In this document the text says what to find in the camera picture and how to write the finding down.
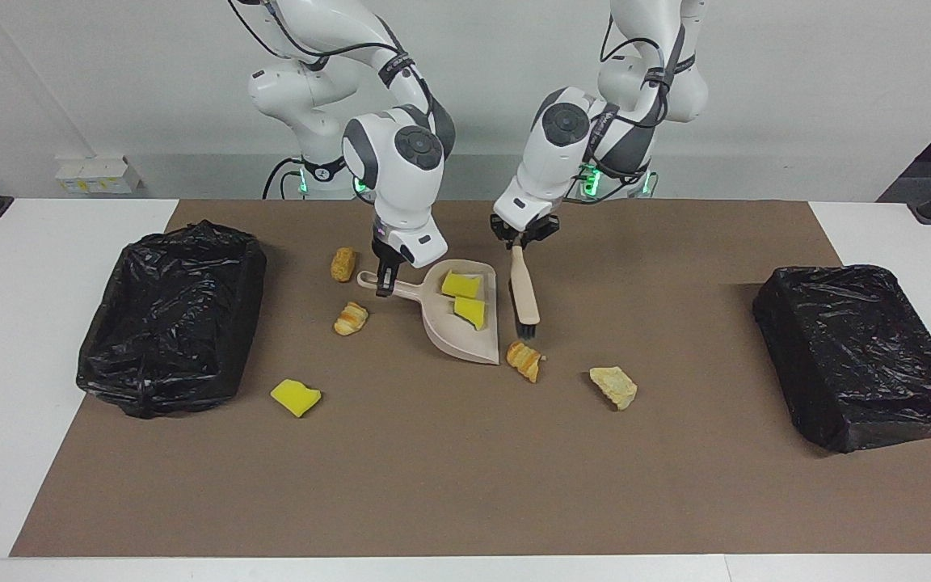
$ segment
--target yellow object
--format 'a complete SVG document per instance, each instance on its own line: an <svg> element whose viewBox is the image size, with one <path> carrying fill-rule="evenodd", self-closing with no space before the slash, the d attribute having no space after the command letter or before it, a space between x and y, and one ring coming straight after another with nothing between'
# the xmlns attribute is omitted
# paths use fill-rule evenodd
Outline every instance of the yellow object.
<svg viewBox="0 0 931 582"><path fill-rule="evenodd" d="M448 275L444 277L444 284L440 287L440 293L452 297L476 299L476 296L480 294L481 283L483 283L483 276L463 276L448 272Z"/></svg>
<svg viewBox="0 0 931 582"><path fill-rule="evenodd" d="M349 302L333 323L333 331L340 335L357 334L362 327L365 327L367 320L369 320L369 312L358 303Z"/></svg>
<svg viewBox="0 0 931 582"><path fill-rule="evenodd" d="M272 397L292 412L297 419L300 419L312 406L322 400L322 393L318 390L311 390L296 380L282 380L282 383L275 386L272 391Z"/></svg>
<svg viewBox="0 0 931 582"><path fill-rule="evenodd" d="M455 314L465 321L473 324L479 331L483 327L484 310L487 310L487 304L478 302L476 299L466 299L465 297L455 297Z"/></svg>
<svg viewBox="0 0 931 582"><path fill-rule="evenodd" d="M599 390L606 398L617 405L617 410L625 410L634 402L638 386L620 368L591 368L588 376L598 384Z"/></svg>
<svg viewBox="0 0 931 582"><path fill-rule="evenodd" d="M329 265L329 275L332 275L333 279L340 281L340 283L347 283L348 280L351 280L351 276L354 276L355 262L357 262L357 255L354 248L337 248L332 265Z"/></svg>
<svg viewBox="0 0 931 582"><path fill-rule="evenodd" d="M537 350L517 340L509 346L509 353L505 354L505 360L528 380L537 382L537 367L538 362L541 361L541 354Z"/></svg>

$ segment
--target beige dustpan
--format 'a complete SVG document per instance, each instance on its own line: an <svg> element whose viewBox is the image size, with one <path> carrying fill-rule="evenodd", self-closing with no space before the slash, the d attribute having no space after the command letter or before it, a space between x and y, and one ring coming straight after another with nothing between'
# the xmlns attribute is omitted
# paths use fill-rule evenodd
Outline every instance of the beige dustpan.
<svg viewBox="0 0 931 582"><path fill-rule="evenodd" d="M479 331L454 313L454 297L440 294L440 285L448 272L483 276L480 294L476 298L487 304L487 316ZM376 273L358 273L358 285L362 287L375 289L377 281ZM443 353L477 364L499 364L498 285L491 265L461 259L440 261L429 269L421 285L396 281L394 295L420 303L426 335Z"/></svg>

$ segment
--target brown table mat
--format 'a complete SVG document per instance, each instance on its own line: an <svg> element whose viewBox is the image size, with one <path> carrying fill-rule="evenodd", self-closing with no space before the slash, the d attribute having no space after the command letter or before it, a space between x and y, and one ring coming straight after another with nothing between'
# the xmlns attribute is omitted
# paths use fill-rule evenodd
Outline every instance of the brown table mat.
<svg viewBox="0 0 931 582"><path fill-rule="evenodd" d="M499 270L489 202L442 202L448 258ZM269 258L240 394L182 419L85 398L15 556L931 553L931 440L832 456L791 427L750 302L774 268L838 265L804 203L640 201L562 210L528 249L545 352L513 369L451 360L418 306L328 275L373 270L363 204L184 201ZM422 273L404 268L404 280ZM348 299L359 335L331 324ZM639 385L613 412L587 380ZM297 420L285 378L324 391Z"/></svg>

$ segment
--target table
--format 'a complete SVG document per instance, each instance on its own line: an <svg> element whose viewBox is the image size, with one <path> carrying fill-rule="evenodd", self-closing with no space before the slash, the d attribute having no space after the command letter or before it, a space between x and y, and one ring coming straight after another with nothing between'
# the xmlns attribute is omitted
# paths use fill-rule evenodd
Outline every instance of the table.
<svg viewBox="0 0 931 582"><path fill-rule="evenodd" d="M159 232L174 201L19 200L0 220L0 580L931 579L931 556L531 559L4 559L81 402L77 346L120 247ZM813 204L845 264L893 270L931 331L931 227L905 207Z"/></svg>

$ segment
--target black plastic-wrapped box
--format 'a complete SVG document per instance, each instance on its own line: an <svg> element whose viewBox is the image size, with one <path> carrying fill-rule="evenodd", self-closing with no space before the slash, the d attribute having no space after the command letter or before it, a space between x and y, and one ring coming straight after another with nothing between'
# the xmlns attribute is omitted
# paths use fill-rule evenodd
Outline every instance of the black plastic-wrapped box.
<svg viewBox="0 0 931 582"><path fill-rule="evenodd" d="M931 437L931 335L884 268L781 268L753 314L792 424L850 453Z"/></svg>
<svg viewBox="0 0 931 582"><path fill-rule="evenodd" d="M236 395L263 295L258 240L201 221L122 251L78 355L78 387L141 419Z"/></svg>

